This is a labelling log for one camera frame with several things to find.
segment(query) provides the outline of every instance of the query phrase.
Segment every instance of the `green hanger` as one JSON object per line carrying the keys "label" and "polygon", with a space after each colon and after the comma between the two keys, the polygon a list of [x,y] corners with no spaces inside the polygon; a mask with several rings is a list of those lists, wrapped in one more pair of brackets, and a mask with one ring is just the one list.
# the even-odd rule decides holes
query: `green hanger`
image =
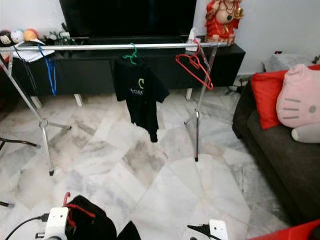
{"label": "green hanger", "polygon": [[124,59],[130,59],[130,62],[133,64],[133,65],[137,65],[133,59],[136,59],[137,58],[137,48],[135,46],[134,43],[130,42],[130,44],[134,47],[134,51],[132,53],[132,55],[125,55],[125,56],[122,56]]}

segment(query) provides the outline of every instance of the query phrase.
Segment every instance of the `red statue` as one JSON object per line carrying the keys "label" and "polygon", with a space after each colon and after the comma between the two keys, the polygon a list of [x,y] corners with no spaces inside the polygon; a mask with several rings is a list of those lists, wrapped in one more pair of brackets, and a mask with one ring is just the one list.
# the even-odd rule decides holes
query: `red statue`
{"label": "red statue", "polygon": [[234,29],[238,29],[243,18],[243,9],[239,7],[242,0],[212,0],[206,6],[206,42],[235,42]]}

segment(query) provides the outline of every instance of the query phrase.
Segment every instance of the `red hanger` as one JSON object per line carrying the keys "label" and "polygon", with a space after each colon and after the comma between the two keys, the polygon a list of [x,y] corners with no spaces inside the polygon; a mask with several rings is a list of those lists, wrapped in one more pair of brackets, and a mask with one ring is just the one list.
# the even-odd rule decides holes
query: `red hanger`
{"label": "red hanger", "polygon": [[[212,90],[214,89],[214,85],[212,84],[211,82],[211,78],[208,74],[208,72],[206,71],[206,69],[204,68],[204,66],[202,66],[200,64],[200,61],[199,61],[199,58],[198,58],[198,54],[200,53],[200,44],[198,41],[196,40],[193,40],[194,43],[196,43],[198,45],[198,49],[196,51],[195,54],[193,55],[187,55],[187,54],[178,54],[177,56],[175,56],[175,61],[180,64],[185,70],[187,70],[188,73],[190,73],[192,76],[194,76],[200,83],[202,83],[203,85],[205,85],[209,90]],[[189,68],[187,68],[182,62],[180,62],[180,58],[183,57],[183,58],[188,58],[189,59],[189,62],[196,68],[196,69],[201,69],[207,79],[208,79],[208,82],[206,83],[205,81],[203,81],[202,79],[200,79],[198,76],[196,76]]]}

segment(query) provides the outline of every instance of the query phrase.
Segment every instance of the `plush toy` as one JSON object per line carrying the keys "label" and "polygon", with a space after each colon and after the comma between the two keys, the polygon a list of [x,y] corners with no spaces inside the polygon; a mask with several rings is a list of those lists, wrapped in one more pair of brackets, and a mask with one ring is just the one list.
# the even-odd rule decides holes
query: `plush toy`
{"label": "plush toy", "polygon": [[320,143],[320,123],[298,126],[292,130],[291,135],[297,142],[318,144]]}
{"label": "plush toy", "polygon": [[276,112],[283,125],[295,128],[295,140],[314,143],[318,139],[320,143],[320,71],[304,64],[292,67],[285,74]]}
{"label": "plush toy", "polygon": [[34,29],[29,28],[24,31],[24,40],[25,41],[31,41],[31,40],[38,39],[38,38],[39,38],[39,34]]}
{"label": "plush toy", "polygon": [[206,6],[206,42],[235,42],[234,29],[243,18],[243,9],[239,7],[241,0],[212,0]]}
{"label": "plush toy", "polygon": [[15,44],[25,40],[24,31],[21,29],[11,31],[10,37]]}
{"label": "plush toy", "polygon": [[12,45],[12,39],[10,37],[10,32],[7,30],[0,31],[0,40],[4,45]]}

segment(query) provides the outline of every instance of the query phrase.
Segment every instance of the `marble floor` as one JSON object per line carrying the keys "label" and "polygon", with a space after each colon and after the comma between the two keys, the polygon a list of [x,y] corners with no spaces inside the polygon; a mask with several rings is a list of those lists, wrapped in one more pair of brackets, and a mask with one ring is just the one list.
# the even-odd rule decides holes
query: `marble floor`
{"label": "marble floor", "polygon": [[[142,240],[208,239],[187,228],[224,220],[229,240],[242,240],[289,226],[288,218],[245,145],[231,129],[238,93],[207,92],[201,109],[200,155],[194,161],[194,121],[183,122],[199,91],[171,91],[157,105],[158,142],[130,122],[125,102],[113,94],[44,97],[40,113],[71,130],[48,127],[55,174],[48,175],[43,148],[6,144],[0,152],[0,234],[83,195],[105,210],[117,232],[132,220]],[[42,144],[38,122],[23,102],[0,123],[0,136]],[[45,225],[31,222],[11,239],[33,239]]]}

